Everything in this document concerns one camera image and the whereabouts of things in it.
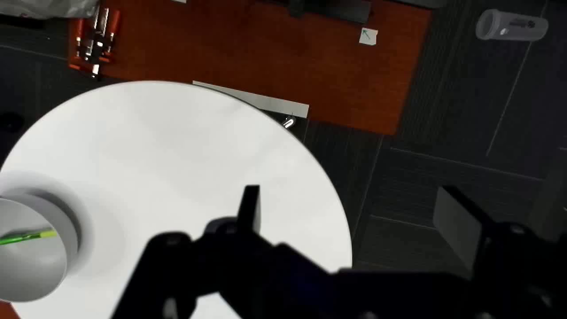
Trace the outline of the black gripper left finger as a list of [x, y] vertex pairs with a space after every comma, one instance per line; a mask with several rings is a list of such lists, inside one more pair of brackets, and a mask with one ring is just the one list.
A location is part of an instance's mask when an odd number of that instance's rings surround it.
[[238, 228], [257, 232], [261, 228], [261, 185], [248, 184], [238, 208]]

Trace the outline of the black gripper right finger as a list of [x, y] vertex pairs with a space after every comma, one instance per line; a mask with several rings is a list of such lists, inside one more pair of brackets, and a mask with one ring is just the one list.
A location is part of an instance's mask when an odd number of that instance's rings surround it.
[[493, 217], [456, 185], [440, 185], [433, 224], [464, 267], [475, 271], [489, 242], [489, 232], [495, 224]]

